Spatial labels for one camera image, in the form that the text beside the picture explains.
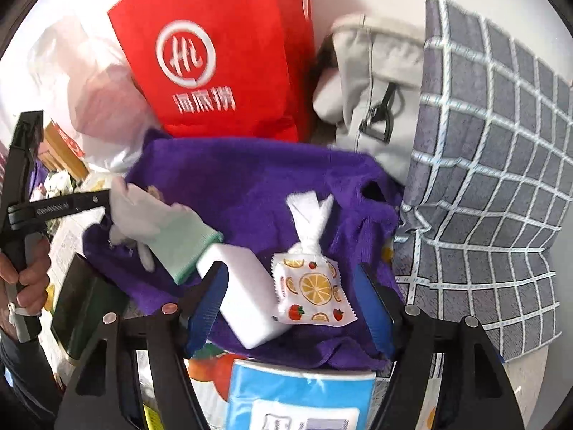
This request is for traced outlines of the person's left hand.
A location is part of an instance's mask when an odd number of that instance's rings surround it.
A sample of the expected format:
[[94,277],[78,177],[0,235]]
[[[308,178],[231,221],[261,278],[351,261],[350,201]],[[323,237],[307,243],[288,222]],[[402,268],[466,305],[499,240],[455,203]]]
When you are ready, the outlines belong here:
[[49,258],[50,245],[42,238],[32,250],[32,262],[26,269],[19,272],[12,262],[1,254],[1,314],[9,312],[6,286],[19,282],[23,289],[16,296],[18,305],[31,315],[37,315],[44,308],[48,298],[48,270],[52,262]]

